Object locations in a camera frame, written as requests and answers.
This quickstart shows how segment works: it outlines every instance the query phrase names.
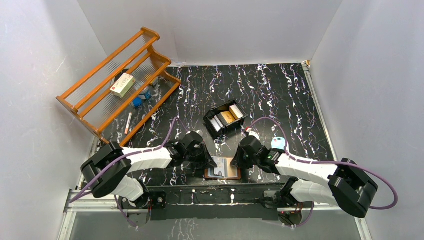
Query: marble pattern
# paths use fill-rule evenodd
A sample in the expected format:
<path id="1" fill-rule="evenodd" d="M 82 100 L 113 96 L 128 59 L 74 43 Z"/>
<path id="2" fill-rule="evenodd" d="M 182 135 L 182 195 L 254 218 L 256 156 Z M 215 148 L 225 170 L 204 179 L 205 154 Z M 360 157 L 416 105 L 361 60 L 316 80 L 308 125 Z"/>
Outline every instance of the marble pattern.
<path id="1" fill-rule="evenodd" d="M 181 86 L 128 142 L 131 148 L 156 147 L 169 131 L 171 121 L 179 117 L 189 130 L 200 134 L 212 156 L 233 157 L 242 140 L 241 130 L 212 139 L 203 122 L 208 110 L 228 100 L 235 99 L 249 117 L 244 126 L 260 117 L 271 117 L 286 131 L 290 152 L 302 157 L 332 160 L 333 155 L 321 123 L 316 104 L 312 98 L 304 70 L 300 63 L 255 64 L 170 67 L 167 71 L 181 79 Z M 132 111 L 133 122 L 139 121 L 169 89 L 165 81 L 152 88 L 154 97 L 146 101 L 140 110 Z M 114 121 L 105 131 L 108 139 L 121 141 L 125 135 L 128 114 Z M 273 137 L 282 137 L 277 126 L 264 120 L 254 126 L 260 141 L 271 147 Z M 177 125 L 173 138 L 182 138 L 184 128 Z M 188 163 L 168 169 L 147 169 L 132 174 L 147 186 L 218 185 L 246 183 L 284 183 L 288 177 L 268 174 L 258 169 L 242 170 L 240 180 L 207 180 L 204 172 L 193 169 Z"/>

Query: table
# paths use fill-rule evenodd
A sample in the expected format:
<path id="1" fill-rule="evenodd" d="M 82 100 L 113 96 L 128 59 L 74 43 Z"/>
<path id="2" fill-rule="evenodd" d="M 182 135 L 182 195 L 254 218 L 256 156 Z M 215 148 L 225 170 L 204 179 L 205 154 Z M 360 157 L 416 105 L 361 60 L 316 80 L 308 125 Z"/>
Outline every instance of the table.
<path id="1" fill-rule="evenodd" d="M 212 156 L 233 157 L 238 143 L 243 139 L 241 130 L 231 137 L 222 136 L 214 140 L 204 126 L 203 116 L 213 107 L 235 99 L 249 114 L 245 126 L 260 117 L 274 118 L 286 131 L 291 153 L 312 159 L 333 160 L 301 63 L 169 67 L 167 71 L 181 79 L 181 86 L 127 143 L 127 147 L 160 145 L 172 119 L 180 117 L 190 130 L 201 130 Z M 139 110 L 141 117 L 161 99 L 161 86 L 153 89 L 152 94 L 153 98 Z M 109 129 L 111 139 L 119 142 L 125 137 L 121 131 L 125 129 L 126 122 L 126 116 L 115 119 L 113 128 Z M 266 120 L 258 122 L 254 131 L 259 133 L 260 141 L 267 148 L 271 147 L 273 137 L 283 136 L 273 122 Z M 173 138 L 184 135 L 184 129 L 179 125 L 172 131 Z M 289 178 L 265 173 L 255 166 L 242 170 L 240 180 L 209 180 L 204 179 L 203 170 L 195 170 L 186 162 L 181 167 L 135 172 L 132 177 L 142 179 L 148 187 L 283 184 Z"/>

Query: white box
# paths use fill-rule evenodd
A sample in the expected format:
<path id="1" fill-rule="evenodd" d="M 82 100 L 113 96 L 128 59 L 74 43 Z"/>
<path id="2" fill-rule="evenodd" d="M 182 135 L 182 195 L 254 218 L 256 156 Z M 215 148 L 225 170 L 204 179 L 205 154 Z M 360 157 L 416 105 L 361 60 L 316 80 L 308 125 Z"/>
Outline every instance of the white box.
<path id="1" fill-rule="evenodd" d="M 112 88 L 110 88 L 110 92 L 115 96 L 123 98 L 134 83 L 136 83 L 136 79 L 133 76 L 124 73 L 120 76 L 118 81 L 115 82 Z"/>

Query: black box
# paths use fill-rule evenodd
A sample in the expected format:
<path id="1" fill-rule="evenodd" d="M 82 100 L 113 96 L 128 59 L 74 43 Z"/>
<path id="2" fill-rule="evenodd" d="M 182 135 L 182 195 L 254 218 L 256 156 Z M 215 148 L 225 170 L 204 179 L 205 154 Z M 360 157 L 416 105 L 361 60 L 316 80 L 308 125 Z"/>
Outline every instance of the black box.
<path id="1" fill-rule="evenodd" d="M 230 111 L 230 106 L 232 105 L 237 105 L 237 108 L 240 110 L 243 116 L 231 122 L 230 124 L 225 125 L 224 123 L 222 123 L 224 127 L 217 131 L 210 120 L 213 119 L 214 116 L 217 116 L 222 112 Z M 248 115 L 241 108 L 241 106 L 235 100 L 230 100 L 220 106 L 217 106 L 207 111 L 206 115 L 203 117 L 203 121 L 206 124 L 206 128 L 209 131 L 210 135 L 213 137 L 213 139 L 217 139 L 219 136 L 227 134 L 230 131 L 242 128 L 242 125 L 245 122 L 245 118 L 247 117 Z"/>

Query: gray wall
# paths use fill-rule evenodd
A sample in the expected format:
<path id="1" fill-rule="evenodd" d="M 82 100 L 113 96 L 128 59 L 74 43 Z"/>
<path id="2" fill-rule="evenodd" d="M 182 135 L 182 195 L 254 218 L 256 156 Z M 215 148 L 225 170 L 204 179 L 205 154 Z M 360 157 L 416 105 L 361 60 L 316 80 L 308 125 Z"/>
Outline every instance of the gray wall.
<path id="1" fill-rule="evenodd" d="M 225 65 L 310 60 L 342 0 L 78 2 L 107 54 L 145 26 L 174 65 Z"/>
<path id="2" fill-rule="evenodd" d="M 385 176 L 399 204 L 370 210 L 376 240 L 423 239 L 424 2 L 344 0 L 311 62 L 339 159 Z M 390 204 L 379 182 L 374 205 Z"/>
<path id="3" fill-rule="evenodd" d="M 93 136 L 55 99 L 106 57 L 76 0 L 0 3 L 0 239 L 56 239 Z"/>

